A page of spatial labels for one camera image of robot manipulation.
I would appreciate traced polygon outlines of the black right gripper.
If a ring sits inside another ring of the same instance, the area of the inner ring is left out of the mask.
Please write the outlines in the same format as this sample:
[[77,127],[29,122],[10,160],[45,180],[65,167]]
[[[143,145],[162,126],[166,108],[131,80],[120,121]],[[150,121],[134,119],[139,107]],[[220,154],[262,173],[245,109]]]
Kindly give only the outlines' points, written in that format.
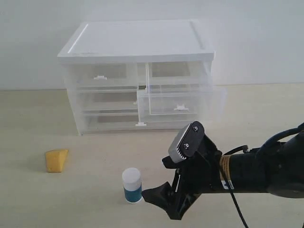
[[145,202],[153,204],[166,213],[172,220],[182,219],[185,212],[192,206],[204,190],[213,191],[215,175],[218,177],[218,159],[222,155],[215,143],[204,136],[194,155],[180,163],[174,163],[170,156],[161,161],[166,169],[174,169],[172,185],[163,185],[142,191]]

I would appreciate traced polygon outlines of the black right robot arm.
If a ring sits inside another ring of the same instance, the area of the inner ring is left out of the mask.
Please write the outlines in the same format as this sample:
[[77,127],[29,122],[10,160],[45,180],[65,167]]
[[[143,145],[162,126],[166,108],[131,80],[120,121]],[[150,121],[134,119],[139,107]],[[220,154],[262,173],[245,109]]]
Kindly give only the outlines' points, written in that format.
[[242,145],[222,153],[194,121],[178,132],[162,163],[175,171],[173,182],[144,190],[142,197],[173,220],[182,219],[202,194],[269,193],[301,199],[304,127],[277,133],[259,148]]

